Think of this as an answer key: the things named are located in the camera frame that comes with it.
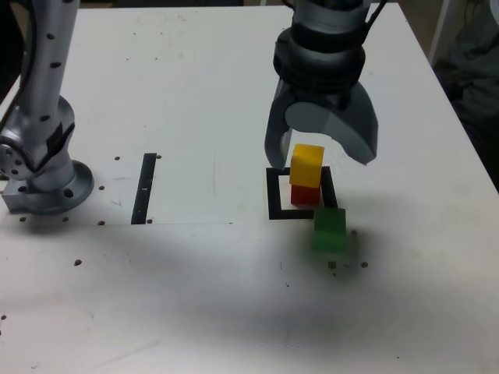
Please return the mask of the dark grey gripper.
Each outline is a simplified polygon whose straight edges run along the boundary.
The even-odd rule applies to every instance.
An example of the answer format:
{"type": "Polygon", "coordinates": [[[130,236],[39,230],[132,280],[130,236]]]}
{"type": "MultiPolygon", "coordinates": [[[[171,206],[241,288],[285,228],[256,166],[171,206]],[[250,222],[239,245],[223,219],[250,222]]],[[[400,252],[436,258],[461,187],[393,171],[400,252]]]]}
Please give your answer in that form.
{"type": "Polygon", "coordinates": [[[377,156],[377,116],[361,83],[339,91],[302,90],[280,79],[271,104],[264,150],[275,169],[283,169],[292,129],[331,137],[354,161],[366,165],[377,156]]]}

